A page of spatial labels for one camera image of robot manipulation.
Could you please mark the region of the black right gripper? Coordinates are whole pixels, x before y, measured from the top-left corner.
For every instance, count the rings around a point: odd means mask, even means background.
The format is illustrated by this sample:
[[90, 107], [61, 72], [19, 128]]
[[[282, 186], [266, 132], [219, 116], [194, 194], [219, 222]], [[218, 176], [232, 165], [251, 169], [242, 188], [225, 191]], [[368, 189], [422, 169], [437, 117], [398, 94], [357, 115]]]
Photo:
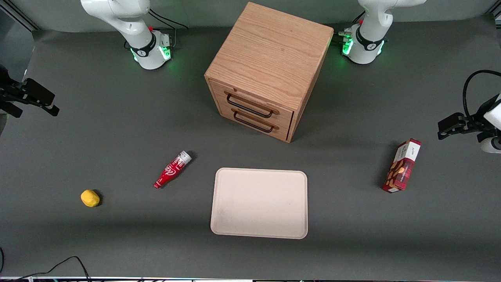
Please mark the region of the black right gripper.
[[0, 65], [0, 109], [19, 118], [23, 110], [10, 102], [30, 103], [41, 107], [48, 114], [57, 116], [59, 108], [54, 104], [55, 94], [31, 78], [23, 78], [21, 82], [12, 79], [7, 68]]

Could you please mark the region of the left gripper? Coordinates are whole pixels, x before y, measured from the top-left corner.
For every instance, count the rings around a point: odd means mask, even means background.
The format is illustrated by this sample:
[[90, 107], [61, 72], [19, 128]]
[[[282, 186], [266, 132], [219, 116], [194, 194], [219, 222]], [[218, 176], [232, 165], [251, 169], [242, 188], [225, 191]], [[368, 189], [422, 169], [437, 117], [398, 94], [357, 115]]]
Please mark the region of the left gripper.
[[490, 134], [498, 134], [501, 127], [501, 101], [500, 94], [481, 104], [475, 114], [470, 114], [466, 107], [466, 116], [462, 113], [454, 113], [437, 123], [439, 140], [455, 134], [480, 132], [477, 135], [478, 142], [490, 137]]

